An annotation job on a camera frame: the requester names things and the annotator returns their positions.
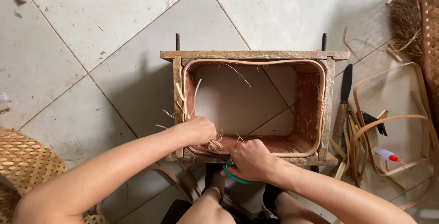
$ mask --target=black sock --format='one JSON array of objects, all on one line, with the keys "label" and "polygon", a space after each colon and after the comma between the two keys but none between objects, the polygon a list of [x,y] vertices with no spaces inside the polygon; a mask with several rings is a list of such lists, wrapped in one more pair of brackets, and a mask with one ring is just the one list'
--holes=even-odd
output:
[{"label": "black sock", "polygon": [[277,196],[280,193],[283,192],[287,192],[287,190],[281,189],[279,187],[276,187],[272,184],[266,184],[265,185],[265,191],[264,191],[264,196],[262,197],[263,201],[264,201],[264,205],[265,207],[274,214],[274,201],[276,201]]},{"label": "black sock", "polygon": [[223,176],[221,176],[222,170],[221,163],[206,163],[206,186],[201,194],[203,194],[210,187],[216,187],[221,194],[221,198],[219,203],[221,204],[222,199],[224,198],[224,186],[226,181]]}]

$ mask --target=green scissors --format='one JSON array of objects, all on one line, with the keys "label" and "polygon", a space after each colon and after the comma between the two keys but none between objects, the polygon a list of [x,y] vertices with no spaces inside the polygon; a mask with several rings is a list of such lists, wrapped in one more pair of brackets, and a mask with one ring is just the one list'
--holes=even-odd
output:
[{"label": "green scissors", "polygon": [[229,157],[229,160],[226,160],[226,163],[222,166],[222,169],[224,169],[224,172],[226,173],[226,175],[231,178],[232,180],[241,183],[241,184],[252,184],[254,183],[254,181],[247,181],[247,180],[242,180],[239,179],[235,176],[233,176],[232,174],[229,173],[229,171],[227,171],[227,167],[232,167],[232,168],[237,168],[236,164],[233,164],[233,160],[231,157]]}]

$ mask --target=glue bottle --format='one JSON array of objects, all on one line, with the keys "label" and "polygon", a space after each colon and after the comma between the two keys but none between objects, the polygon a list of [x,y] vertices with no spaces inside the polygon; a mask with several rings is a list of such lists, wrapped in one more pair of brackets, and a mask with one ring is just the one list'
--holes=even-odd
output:
[{"label": "glue bottle", "polygon": [[393,152],[390,152],[389,150],[386,150],[384,148],[373,147],[372,152],[374,155],[378,156],[383,160],[404,163],[401,160],[399,160],[398,157],[396,157]]}]

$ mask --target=wooden mold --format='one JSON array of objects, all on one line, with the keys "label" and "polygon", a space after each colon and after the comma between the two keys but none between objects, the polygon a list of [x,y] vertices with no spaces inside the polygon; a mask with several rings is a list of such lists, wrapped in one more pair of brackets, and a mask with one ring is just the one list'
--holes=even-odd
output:
[{"label": "wooden mold", "polygon": [[[195,71],[207,65],[288,66],[297,72],[296,103],[293,132],[287,136],[247,135],[245,141],[260,139],[269,151],[297,165],[336,165],[337,159],[327,152],[332,109],[335,61],[348,59],[346,52],[317,51],[162,51],[162,59],[172,59],[174,86],[182,86],[187,110],[195,117]],[[182,117],[184,103],[177,91],[174,95],[175,116]],[[167,161],[223,163],[228,158],[228,145],[237,135],[223,135],[221,150],[207,145],[189,146],[170,154]]]}]

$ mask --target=forearm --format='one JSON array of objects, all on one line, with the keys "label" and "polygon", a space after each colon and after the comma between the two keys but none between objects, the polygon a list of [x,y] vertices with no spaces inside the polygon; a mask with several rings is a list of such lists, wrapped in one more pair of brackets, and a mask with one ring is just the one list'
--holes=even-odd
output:
[{"label": "forearm", "polygon": [[184,146],[178,131],[173,128],[139,138],[43,183],[30,191],[26,198],[56,214],[81,215],[136,173]]},{"label": "forearm", "polygon": [[416,223],[395,205],[348,183],[284,161],[279,164],[270,183],[322,206],[346,224]]}]

